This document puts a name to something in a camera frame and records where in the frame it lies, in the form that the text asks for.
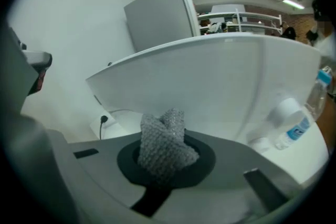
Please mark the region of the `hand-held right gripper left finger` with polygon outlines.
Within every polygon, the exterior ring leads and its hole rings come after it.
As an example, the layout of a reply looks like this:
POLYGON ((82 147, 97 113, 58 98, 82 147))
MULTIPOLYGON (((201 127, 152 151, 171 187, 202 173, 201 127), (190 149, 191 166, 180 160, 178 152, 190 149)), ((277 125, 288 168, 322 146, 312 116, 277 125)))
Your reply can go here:
POLYGON ((171 194, 171 189, 157 184, 156 178, 138 164, 140 141, 126 145, 117 155, 117 165, 131 183, 145 188, 142 197, 131 209, 146 217, 153 217, 171 194))

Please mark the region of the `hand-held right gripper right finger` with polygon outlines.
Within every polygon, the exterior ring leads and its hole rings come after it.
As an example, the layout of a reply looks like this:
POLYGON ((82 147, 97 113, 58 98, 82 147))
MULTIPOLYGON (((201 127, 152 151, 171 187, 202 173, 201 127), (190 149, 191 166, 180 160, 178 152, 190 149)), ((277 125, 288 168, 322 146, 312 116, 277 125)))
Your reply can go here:
POLYGON ((185 129, 184 143, 194 149, 198 154, 198 160, 182 170, 176 172, 170 181, 171 188, 188 188, 200 184, 214 169, 216 155, 210 146, 201 141, 193 132, 185 129))

